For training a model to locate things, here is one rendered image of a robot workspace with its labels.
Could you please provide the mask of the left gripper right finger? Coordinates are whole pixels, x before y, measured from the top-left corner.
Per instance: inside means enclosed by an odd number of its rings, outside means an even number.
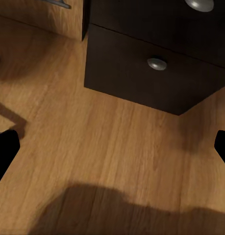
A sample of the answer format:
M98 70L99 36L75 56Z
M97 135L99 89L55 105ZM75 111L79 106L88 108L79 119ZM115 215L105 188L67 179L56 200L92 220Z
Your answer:
M225 162L225 131L220 130L217 133L214 147L218 154L221 156L223 161Z

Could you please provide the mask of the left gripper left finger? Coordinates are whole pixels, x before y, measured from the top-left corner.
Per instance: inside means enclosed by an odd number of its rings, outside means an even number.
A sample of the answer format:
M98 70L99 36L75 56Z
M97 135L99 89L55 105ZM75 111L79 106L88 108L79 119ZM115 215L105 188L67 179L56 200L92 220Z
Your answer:
M16 130L0 133L0 180L20 150L20 142Z

